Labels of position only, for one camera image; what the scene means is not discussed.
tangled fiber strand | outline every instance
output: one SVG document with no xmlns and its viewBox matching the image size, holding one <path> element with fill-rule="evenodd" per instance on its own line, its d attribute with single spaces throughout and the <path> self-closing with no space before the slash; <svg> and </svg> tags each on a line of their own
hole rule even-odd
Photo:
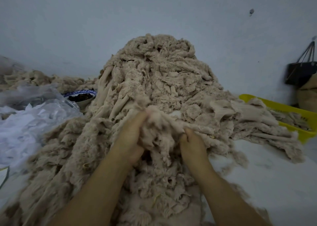
<svg viewBox="0 0 317 226">
<path fill-rule="evenodd" d="M 187 40 L 150 34 L 132 39 L 92 83 L 98 93 L 85 116 L 47 133 L 46 145 L 29 159 L 28 185 L 0 215 L 1 225 L 47 224 L 89 179 L 124 122 L 145 108 L 153 112 L 142 128 L 147 151 L 123 185 L 113 224 L 166 225 L 190 213 L 196 220 L 190 225 L 200 222 L 199 189 L 177 148 L 184 126 L 201 135 L 209 154 L 232 157 L 230 168 L 248 164 L 233 147 L 237 139 L 270 144 L 292 162 L 303 161 L 295 133 L 280 127 L 260 100 L 245 104 L 224 91 Z M 180 116 L 170 116 L 173 111 Z"/>
</svg>

